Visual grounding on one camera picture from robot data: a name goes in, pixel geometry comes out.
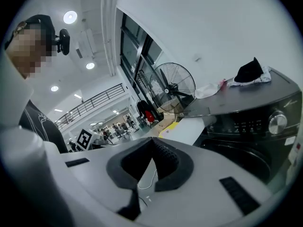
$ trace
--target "silver knob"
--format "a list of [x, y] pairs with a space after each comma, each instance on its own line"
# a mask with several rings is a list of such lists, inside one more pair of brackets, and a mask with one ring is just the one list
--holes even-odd
[[281, 111], [276, 111], [269, 118], [268, 130], [271, 134], [279, 134], [285, 129], [286, 125], [286, 116]]

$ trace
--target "red bag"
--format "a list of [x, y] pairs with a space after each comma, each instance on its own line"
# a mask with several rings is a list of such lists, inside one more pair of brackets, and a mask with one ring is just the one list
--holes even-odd
[[150, 111], [146, 110], [145, 115], [146, 115], [146, 118], [147, 118], [148, 122], [154, 122], [155, 121], [155, 118], [153, 117], [153, 115]]

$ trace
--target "industrial fan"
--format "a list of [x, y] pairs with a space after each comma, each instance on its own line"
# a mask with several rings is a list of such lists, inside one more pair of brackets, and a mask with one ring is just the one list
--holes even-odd
[[169, 113], [182, 113], [195, 99], [196, 85], [191, 74], [176, 63], [164, 63], [151, 75], [150, 91], [159, 107]]

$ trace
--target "black washing machine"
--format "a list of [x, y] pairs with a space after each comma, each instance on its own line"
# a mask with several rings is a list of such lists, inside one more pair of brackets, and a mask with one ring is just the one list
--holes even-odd
[[265, 183], [287, 159], [302, 112], [299, 87], [274, 69], [270, 74], [267, 83], [224, 85], [215, 95], [196, 99], [183, 113], [204, 119], [195, 146], [226, 156]]

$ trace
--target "round ceiling light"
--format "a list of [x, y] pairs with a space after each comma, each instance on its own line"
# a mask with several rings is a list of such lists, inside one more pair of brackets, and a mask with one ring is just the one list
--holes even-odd
[[77, 13], [75, 11], [68, 11], [63, 16], [63, 21], [68, 25], [75, 22], [76, 19], [77, 19]]
[[53, 92], [57, 91], [58, 89], [59, 89], [59, 88], [58, 88], [57, 86], [51, 87], [51, 90], [52, 90]]
[[92, 62], [91, 62], [91, 63], [88, 63], [88, 64], [86, 65], [86, 68], [89, 69], [89, 70], [90, 70], [90, 69], [93, 69], [94, 67], [95, 67], [95, 64], [92, 63]]

